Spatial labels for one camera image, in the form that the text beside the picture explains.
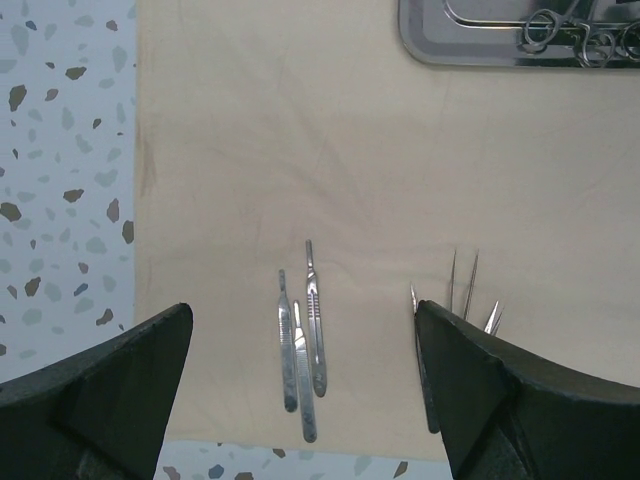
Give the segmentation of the steel instrument tray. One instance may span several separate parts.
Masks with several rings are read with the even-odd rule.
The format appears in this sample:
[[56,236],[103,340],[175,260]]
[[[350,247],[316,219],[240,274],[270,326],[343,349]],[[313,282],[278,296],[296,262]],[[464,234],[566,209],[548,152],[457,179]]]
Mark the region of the steel instrument tray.
[[[400,1],[398,29],[409,54],[425,64],[483,67],[580,68],[575,47],[548,47],[541,54],[521,49],[529,14],[545,1]],[[616,30],[639,21],[637,1],[581,1],[577,24]],[[637,69],[613,60],[604,68]]]

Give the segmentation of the crossing steel tweezers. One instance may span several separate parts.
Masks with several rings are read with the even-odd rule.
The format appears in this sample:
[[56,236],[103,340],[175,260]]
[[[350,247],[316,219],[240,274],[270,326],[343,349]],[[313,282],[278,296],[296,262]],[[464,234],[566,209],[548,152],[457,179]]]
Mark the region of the crossing steel tweezers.
[[485,333],[492,336],[495,336],[497,334],[497,331],[500,326],[502,313],[503,311],[500,308],[500,302],[496,301],[485,323],[485,326],[484,326]]

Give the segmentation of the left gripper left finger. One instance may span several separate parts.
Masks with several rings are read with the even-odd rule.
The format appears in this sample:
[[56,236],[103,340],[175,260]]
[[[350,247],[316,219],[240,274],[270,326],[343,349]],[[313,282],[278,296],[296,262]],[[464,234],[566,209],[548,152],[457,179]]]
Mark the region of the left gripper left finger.
[[192,330],[178,303],[2,383],[2,478],[153,478]]

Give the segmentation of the ribbed scalpel handle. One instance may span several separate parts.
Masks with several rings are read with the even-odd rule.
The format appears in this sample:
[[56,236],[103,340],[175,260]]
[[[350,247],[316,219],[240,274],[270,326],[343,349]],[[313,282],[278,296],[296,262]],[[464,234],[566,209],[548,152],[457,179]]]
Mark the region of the ribbed scalpel handle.
[[314,390],[309,365],[309,355],[304,329],[302,327],[300,303],[293,302],[294,348],[296,373],[298,376],[298,404],[301,415],[302,434],[307,443],[317,440],[317,425],[314,411]]

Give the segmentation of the straight steel tweezers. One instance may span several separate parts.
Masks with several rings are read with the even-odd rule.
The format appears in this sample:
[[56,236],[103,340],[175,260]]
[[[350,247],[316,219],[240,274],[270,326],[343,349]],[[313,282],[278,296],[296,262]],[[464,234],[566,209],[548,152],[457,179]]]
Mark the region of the straight steel tweezers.
[[425,358],[423,354],[421,339],[420,339],[420,322],[418,316],[419,300],[414,283],[410,283],[410,296],[414,317],[414,331],[415,331],[415,350],[417,356],[418,372],[420,377],[420,384],[422,390],[422,396],[424,401],[425,415],[427,421],[427,427],[431,434],[438,434],[440,432],[440,425],[433,401],[431,384],[427,375],[427,368]]

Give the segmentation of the beige cloth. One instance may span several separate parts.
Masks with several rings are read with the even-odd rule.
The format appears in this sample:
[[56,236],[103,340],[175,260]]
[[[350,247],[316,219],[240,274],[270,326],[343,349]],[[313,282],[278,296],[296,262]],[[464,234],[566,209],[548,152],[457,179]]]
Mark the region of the beige cloth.
[[137,5],[136,317],[189,304],[171,440],[301,449],[278,272],[328,363],[321,451],[444,458],[410,283],[570,368],[639,381],[639,75],[430,68],[392,1]]

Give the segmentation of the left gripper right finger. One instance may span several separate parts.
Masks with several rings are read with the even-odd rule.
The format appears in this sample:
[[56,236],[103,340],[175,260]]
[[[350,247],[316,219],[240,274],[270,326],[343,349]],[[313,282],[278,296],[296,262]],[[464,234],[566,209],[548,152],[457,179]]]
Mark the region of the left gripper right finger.
[[638,388],[544,359],[433,301],[418,316],[454,478],[638,478]]

